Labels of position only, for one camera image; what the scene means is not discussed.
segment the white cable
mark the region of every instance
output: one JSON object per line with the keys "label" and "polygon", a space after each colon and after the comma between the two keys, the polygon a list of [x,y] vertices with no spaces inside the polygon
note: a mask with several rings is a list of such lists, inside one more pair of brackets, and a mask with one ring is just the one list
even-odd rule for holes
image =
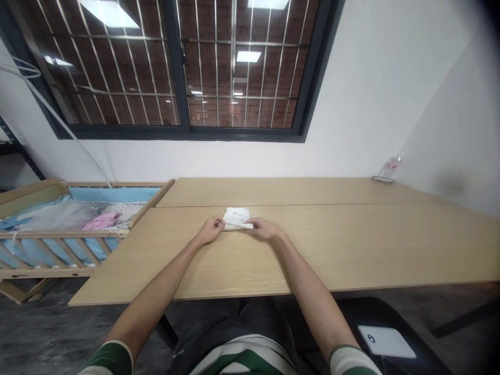
{"label": "white cable", "polygon": [[[83,145],[83,143],[73,134],[73,132],[66,125],[66,123],[59,117],[59,115],[57,114],[57,112],[45,100],[45,98],[42,96],[42,94],[40,94],[40,92],[38,92],[38,90],[35,88],[35,86],[33,86],[33,84],[28,80],[28,78],[36,78],[36,77],[41,76],[41,72],[38,70],[38,68],[35,67],[35,66],[33,66],[33,65],[31,65],[31,64],[29,64],[26,61],[18,59],[18,58],[14,57],[14,56],[10,56],[10,55],[7,55],[7,54],[2,54],[2,53],[0,53],[0,55],[8,56],[8,57],[10,57],[10,58],[12,58],[12,59],[14,59],[16,61],[19,61],[19,62],[21,62],[23,64],[26,64],[26,65],[32,67],[32,69],[30,69],[30,68],[18,67],[18,66],[13,66],[13,65],[8,65],[8,64],[0,64],[0,70],[5,71],[7,73],[14,74],[15,76],[18,76],[19,78],[21,78],[28,85],[28,87],[31,89],[31,91],[37,96],[38,99],[40,99],[40,101],[43,103],[43,105],[56,118],[56,120],[59,121],[59,123],[61,124],[61,126],[69,133],[69,135],[71,136],[71,138],[73,138],[80,145],[80,147],[82,148],[82,150],[87,154],[87,156],[95,164],[95,166],[98,168],[98,170],[101,171],[101,173],[104,176],[104,179],[106,180],[106,183],[108,184],[108,187],[110,189],[113,189],[113,186],[111,186],[111,183],[109,182],[110,178],[108,178],[108,175],[106,174],[106,172],[104,171],[104,169],[101,168],[101,166],[99,165],[99,163],[97,162],[97,160],[94,159],[94,157],[89,152],[89,150],[86,149],[86,147]],[[6,67],[10,67],[10,68],[14,68],[14,69],[20,69],[20,70],[25,70],[25,71],[36,72],[37,74],[25,77],[21,73],[19,73],[19,71],[8,70],[8,69],[6,69]]]}

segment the person's leg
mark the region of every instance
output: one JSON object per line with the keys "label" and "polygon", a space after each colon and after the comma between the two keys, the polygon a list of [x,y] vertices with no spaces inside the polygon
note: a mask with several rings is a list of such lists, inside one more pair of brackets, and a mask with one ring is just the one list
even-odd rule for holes
{"label": "person's leg", "polygon": [[249,331],[270,338],[288,353],[295,367],[298,359],[292,330],[279,311],[274,297],[251,297],[240,299],[239,319]]}
{"label": "person's leg", "polygon": [[213,348],[233,339],[217,335],[217,327],[238,322],[238,299],[206,299],[174,302],[167,311],[179,341],[168,373],[188,374]]}

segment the forearm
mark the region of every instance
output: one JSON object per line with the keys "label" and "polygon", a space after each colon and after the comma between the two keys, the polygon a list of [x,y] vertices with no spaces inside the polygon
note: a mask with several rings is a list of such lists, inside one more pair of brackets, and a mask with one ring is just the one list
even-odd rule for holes
{"label": "forearm", "polygon": [[105,341],[124,342],[135,360],[172,301],[200,247],[196,239],[189,241],[186,247],[134,298],[106,336]]}
{"label": "forearm", "polygon": [[298,252],[290,238],[282,232],[276,238],[276,242],[289,273],[292,291],[327,362],[332,351],[340,345],[358,347],[330,291]]}

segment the hand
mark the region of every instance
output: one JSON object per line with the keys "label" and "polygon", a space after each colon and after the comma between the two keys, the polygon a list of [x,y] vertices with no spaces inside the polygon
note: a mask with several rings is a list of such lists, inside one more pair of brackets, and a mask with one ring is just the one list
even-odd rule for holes
{"label": "hand", "polygon": [[215,240],[226,226],[226,222],[220,216],[213,216],[205,221],[198,234],[194,237],[201,246]]}
{"label": "hand", "polygon": [[245,229],[245,233],[260,237],[264,240],[272,240],[283,233],[278,225],[263,218],[249,218],[246,224],[253,224],[253,229]]}

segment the shirt sleeve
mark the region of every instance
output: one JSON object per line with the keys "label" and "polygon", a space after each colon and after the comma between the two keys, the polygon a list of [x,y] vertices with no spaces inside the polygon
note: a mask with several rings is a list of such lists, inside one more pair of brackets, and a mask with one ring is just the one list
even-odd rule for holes
{"label": "shirt sleeve", "polygon": [[351,345],[342,345],[330,355],[331,375],[382,375],[363,351]]}
{"label": "shirt sleeve", "polygon": [[118,340],[106,342],[78,375],[132,375],[134,363],[129,348]]}

